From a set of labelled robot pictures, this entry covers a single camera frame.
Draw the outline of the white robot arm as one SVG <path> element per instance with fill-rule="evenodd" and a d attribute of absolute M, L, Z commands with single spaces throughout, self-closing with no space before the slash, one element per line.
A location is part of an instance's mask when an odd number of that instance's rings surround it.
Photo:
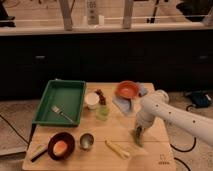
<path fill-rule="evenodd" d="M 163 90 L 156 90 L 141 98 L 135 120 L 135 129 L 139 129 L 137 135 L 143 135 L 153 125 L 155 118 L 159 117 L 213 147 L 213 119 L 178 109 L 168 102 L 169 96 Z"/>

